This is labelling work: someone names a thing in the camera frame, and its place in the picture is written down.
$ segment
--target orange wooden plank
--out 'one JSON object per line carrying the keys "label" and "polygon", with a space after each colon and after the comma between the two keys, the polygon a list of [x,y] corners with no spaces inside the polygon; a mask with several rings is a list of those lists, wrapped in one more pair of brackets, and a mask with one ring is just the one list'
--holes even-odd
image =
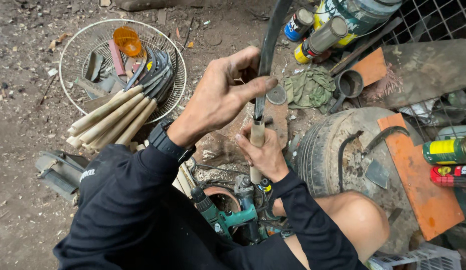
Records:
{"label": "orange wooden plank", "polygon": [[361,74],[364,86],[368,86],[385,77],[386,64],[381,47],[356,63],[352,69]]}
{"label": "orange wooden plank", "polygon": [[[381,130],[389,126],[406,128],[400,113],[379,119]],[[423,159],[422,145],[396,132],[385,139],[393,162],[402,180],[416,220],[428,241],[464,220],[452,188],[440,187],[430,181],[432,166]]]}

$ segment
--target workshop floor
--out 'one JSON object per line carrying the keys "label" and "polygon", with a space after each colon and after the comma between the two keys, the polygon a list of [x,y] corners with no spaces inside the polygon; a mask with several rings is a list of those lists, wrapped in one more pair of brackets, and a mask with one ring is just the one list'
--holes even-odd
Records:
{"label": "workshop floor", "polygon": [[[262,39],[267,21],[256,19],[246,8],[268,15],[275,1],[170,8],[166,25],[158,25],[157,10],[110,12],[91,3],[98,1],[79,0],[41,0],[37,6],[31,4],[36,1],[30,1],[25,4],[30,9],[19,2],[23,1],[0,0],[0,89],[6,83],[6,95],[14,91],[12,96],[0,98],[0,269],[55,269],[58,263],[51,250],[68,233],[77,208],[41,184],[34,163],[39,151],[78,152],[65,138],[68,126],[80,113],[57,78],[47,99],[38,105],[51,80],[46,71],[58,68],[61,50],[70,37],[53,53],[48,52],[51,40],[100,20],[124,17],[149,23],[183,43],[176,37],[176,28],[184,29],[194,16],[198,23],[194,23],[189,38],[194,48],[183,52],[188,83],[180,104],[185,106],[211,60],[241,50],[250,40]],[[280,80],[304,68],[294,60],[296,44],[290,42],[288,47],[278,46],[275,52],[273,74]],[[177,117],[178,113],[179,108],[171,116]],[[294,130],[304,133],[323,117],[315,109],[291,110],[288,117],[291,115],[296,119],[289,121],[290,139]]]}

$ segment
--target hand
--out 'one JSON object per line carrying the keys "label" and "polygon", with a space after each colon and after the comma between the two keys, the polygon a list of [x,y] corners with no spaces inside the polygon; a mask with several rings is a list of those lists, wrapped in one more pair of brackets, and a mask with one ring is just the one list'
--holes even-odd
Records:
{"label": "hand", "polygon": [[241,134],[236,134],[236,143],[250,166],[254,166],[274,183],[283,179],[290,170],[281,152],[276,132],[265,128],[265,144],[256,147],[248,140],[251,133],[251,123],[243,128]]}
{"label": "hand", "polygon": [[182,147],[192,147],[207,133],[231,122],[248,101],[274,88],[278,80],[271,76],[236,84],[235,79],[244,76],[245,70],[257,70],[259,55],[260,50],[250,46],[211,61],[185,110],[167,131],[171,141]]}

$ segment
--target fingernail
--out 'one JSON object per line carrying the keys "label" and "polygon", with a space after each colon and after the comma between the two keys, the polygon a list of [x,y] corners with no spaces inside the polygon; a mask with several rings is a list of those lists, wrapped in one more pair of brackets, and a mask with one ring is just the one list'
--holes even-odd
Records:
{"label": "fingernail", "polygon": [[266,79],[265,83],[268,89],[272,89],[278,84],[278,79],[273,76],[270,76],[269,78]]}

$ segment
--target black wristwatch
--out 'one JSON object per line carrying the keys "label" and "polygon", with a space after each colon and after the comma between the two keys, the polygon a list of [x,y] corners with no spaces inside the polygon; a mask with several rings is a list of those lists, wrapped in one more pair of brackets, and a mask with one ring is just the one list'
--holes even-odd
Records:
{"label": "black wristwatch", "polygon": [[194,145],[192,149],[186,150],[173,143],[166,134],[171,123],[173,123],[172,119],[163,119],[155,128],[153,128],[151,133],[149,133],[148,141],[161,153],[174,158],[181,164],[193,156],[194,152],[196,152],[196,146]]}

